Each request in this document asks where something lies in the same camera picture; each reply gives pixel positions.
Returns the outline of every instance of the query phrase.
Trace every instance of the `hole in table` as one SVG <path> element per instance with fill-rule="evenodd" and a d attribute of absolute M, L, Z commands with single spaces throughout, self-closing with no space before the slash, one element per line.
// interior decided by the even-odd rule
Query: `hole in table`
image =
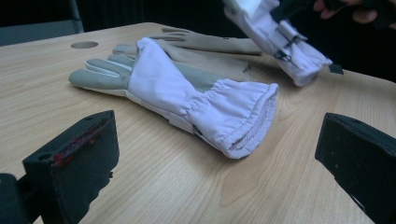
<path fill-rule="evenodd" d="M 91 49 L 98 45 L 99 44 L 97 42 L 93 42 L 93 41 L 81 41 L 72 44 L 70 47 L 72 47 L 73 49 Z"/>

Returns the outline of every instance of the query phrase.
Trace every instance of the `glove finger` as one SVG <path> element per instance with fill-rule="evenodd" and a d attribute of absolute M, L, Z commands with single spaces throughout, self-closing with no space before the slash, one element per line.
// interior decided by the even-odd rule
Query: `glove finger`
<path fill-rule="evenodd" d="M 151 39 L 162 39 L 166 41 L 186 41 L 183 34 L 156 34 L 148 37 Z"/>
<path fill-rule="evenodd" d="M 173 28 L 173 27 L 163 27 L 161 30 L 163 31 L 163 33 L 173 33 L 173 32 L 194 33 L 194 32 L 189 31 L 189 30 L 180 29 L 180 28 Z"/>
<path fill-rule="evenodd" d="M 111 63 L 109 61 L 101 59 L 88 60 L 87 62 L 85 62 L 85 66 L 88 70 L 111 77 L 120 77 L 121 75 L 125 74 L 130 75 L 130 73 L 132 72 L 132 69 L 128 69 L 126 67 L 122 67 L 115 63 Z"/>
<path fill-rule="evenodd" d="M 109 94 L 126 96 L 131 70 L 99 59 L 86 62 L 87 69 L 79 69 L 69 77 L 74 86 Z"/>
<path fill-rule="evenodd" d="M 134 59 L 127 57 L 123 54 L 110 54 L 107 60 L 130 71 L 132 71 L 134 67 Z"/>
<path fill-rule="evenodd" d="M 133 59 L 136 56 L 136 52 L 136 45 L 119 44 L 113 49 L 114 54 L 123 54 Z"/>

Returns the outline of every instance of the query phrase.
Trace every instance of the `hand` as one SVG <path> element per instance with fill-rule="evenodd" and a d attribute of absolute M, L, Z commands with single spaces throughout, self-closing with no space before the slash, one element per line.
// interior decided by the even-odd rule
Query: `hand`
<path fill-rule="evenodd" d="M 362 0 L 339 0 L 339 1 L 347 3 L 348 6 L 357 6 L 362 4 Z M 394 5 L 395 13 L 396 13 L 396 0 L 388 0 L 388 1 L 390 1 Z M 314 10 L 320 12 L 320 17 L 322 19 L 327 20 L 341 9 L 329 10 L 326 8 L 326 5 L 324 4 L 323 0 L 316 0 L 314 4 Z M 375 20 L 376 17 L 377 17 L 376 10 L 366 9 L 363 7 L 358 8 L 352 15 L 353 20 L 358 23 L 372 22 Z M 391 24 L 389 28 L 396 29 L 396 22 Z"/>

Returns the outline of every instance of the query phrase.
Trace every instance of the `white fabric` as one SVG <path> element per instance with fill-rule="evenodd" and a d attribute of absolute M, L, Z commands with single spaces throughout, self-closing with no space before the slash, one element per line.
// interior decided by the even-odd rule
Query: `white fabric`
<path fill-rule="evenodd" d="M 276 109 L 277 85 L 221 79 L 198 92 L 153 40 L 137 42 L 128 92 L 171 124 L 194 133 L 232 159 L 262 141 Z"/>
<path fill-rule="evenodd" d="M 226 6 L 225 15 L 250 37 L 265 53 L 274 55 L 279 66 L 293 79 L 297 86 L 308 84 L 325 64 L 332 63 L 322 53 L 305 43 L 288 21 L 279 24 L 270 11 L 279 5 L 277 0 L 261 0 L 253 15 L 245 10 Z"/>

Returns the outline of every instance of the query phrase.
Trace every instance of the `table surface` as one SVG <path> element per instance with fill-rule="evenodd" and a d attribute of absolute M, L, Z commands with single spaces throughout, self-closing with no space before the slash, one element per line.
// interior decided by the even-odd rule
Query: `table surface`
<path fill-rule="evenodd" d="M 298 88 L 266 56 L 251 79 L 278 83 L 275 119 L 247 158 L 230 160 L 126 98 L 73 87 L 69 75 L 119 43 L 159 33 L 141 23 L 0 48 L 0 173 L 24 175 L 22 159 L 91 114 L 114 110 L 120 161 L 81 223 L 372 223 L 315 160 L 326 112 L 396 136 L 396 85 L 323 69 Z M 99 45 L 73 49 L 80 41 Z"/>

